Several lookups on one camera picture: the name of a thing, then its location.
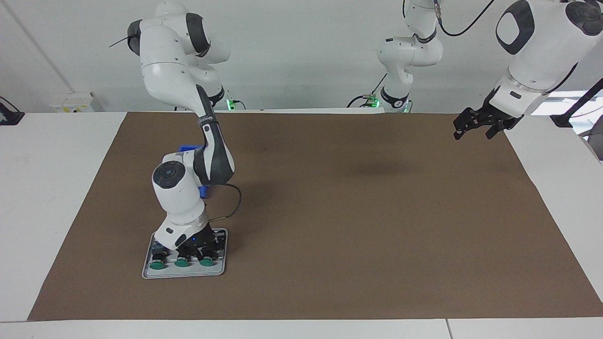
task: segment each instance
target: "green cap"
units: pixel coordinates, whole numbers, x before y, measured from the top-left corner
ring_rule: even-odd
[[[163,270],[165,265],[161,261],[153,261],[149,267],[153,270]]]
[[[186,259],[178,259],[175,262],[178,267],[188,267],[190,266],[189,262]]]
[[[201,260],[199,264],[205,267],[210,267],[213,266],[213,260],[212,258],[203,258],[203,260]]]

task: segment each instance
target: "round black joint cap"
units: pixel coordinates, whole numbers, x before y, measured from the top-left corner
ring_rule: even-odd
[[[395,108],[395,109],[399,109],[402,108],[402,106],[404,106],[404,103],[406,102],[406,99],[408,99],[408,96],[405,96],[404,98],[394,98],[391,95],[387,94],[385,92],[385,86],[381,89],[381,97],[388,103],[391,105],[391,107]]]
[[[174,188],[184,178],[186,168],[178,161],[168,161],[159,165],[153,172],[153,181],[161,188]]]
[[[574,26],[588,36],[597,36],[603,31],[600,11],[585,2],[572,2],[566,6],[566,15]]]

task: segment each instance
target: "brown table mat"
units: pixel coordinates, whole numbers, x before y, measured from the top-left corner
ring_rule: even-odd
[[[151,173],[203,136],[190,113],[128,113],[30,320],[603,315],[503,133],[457,142],[451,115],[219,119],[244,193],[213,225],[226,272],[141,278],[165,216]],[[210,216],[229,212],[236,192],[212,189]]]

